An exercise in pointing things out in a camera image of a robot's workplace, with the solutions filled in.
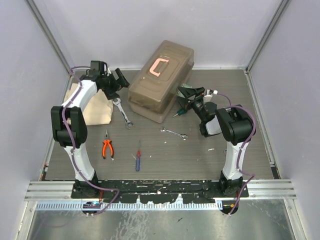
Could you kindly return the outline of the brown translucent toolbox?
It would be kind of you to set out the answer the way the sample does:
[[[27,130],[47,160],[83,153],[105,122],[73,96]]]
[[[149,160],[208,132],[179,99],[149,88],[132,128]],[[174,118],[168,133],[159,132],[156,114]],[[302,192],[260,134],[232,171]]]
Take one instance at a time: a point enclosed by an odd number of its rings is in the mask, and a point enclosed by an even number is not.
[[[194,66],[194,50],[164,40],[128,88],[133,112],[162,123],[174,105],[178,87],[189,79]]]

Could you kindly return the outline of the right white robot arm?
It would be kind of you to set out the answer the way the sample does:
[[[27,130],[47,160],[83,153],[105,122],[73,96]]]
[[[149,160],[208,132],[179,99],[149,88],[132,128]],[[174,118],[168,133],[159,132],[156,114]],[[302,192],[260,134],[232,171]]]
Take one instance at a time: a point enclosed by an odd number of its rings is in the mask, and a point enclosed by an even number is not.
[[[200,119],[199,130],[208,138],[222,134],[227,143],[226,159],[220,173],[219,191],[231,197],[243,186],[243,161],[246,149],[256,134],[257,124],[250,111],[232,105],[222,92],[204,87],[178,87],[180,111],[193,110]]]

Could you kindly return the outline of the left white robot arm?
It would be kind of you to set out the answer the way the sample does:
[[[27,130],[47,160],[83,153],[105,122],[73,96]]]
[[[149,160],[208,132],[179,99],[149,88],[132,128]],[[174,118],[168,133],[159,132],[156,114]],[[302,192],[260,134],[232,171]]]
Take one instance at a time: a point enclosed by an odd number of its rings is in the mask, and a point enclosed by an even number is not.
[[[98,92],[108,100],[119,97],[118,91],[128,88],[127,81],[119,68],[112,72],[104,61],[92,60],[85,74],[78,77],[74,68],[69,70],[78,85],[71,96],[61,105],[50,110],[53,139],[67,152],[75,172],[74,187],[88,198],[95,198],[105,188],[99,185],[86,149],[88,129],[83,111]]]

